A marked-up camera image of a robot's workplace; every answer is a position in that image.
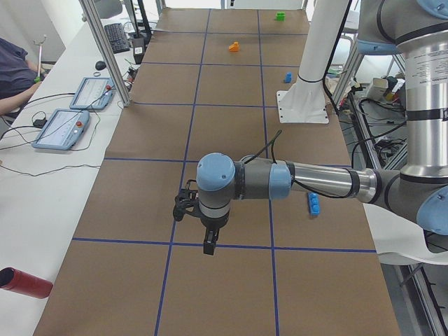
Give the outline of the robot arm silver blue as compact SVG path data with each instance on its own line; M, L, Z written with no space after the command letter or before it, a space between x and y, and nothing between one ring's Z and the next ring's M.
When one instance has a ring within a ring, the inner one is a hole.
M364 1L360 13L359 40L391 44L405 58L406 165L356 171L208 154L197 166L195 200L206 254L214 253L232 200L283 199L299 188L356 198L427 231L447 233L447 2Z

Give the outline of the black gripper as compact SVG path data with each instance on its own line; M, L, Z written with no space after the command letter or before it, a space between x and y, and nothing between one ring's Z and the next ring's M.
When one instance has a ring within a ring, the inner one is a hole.
M201 216L201 223L206 227L203 241L203 253L205 255L214 254L216 248L216 235L218 235L219 230L228 223L228 219L228 213L219 218L211 218L205 215Z

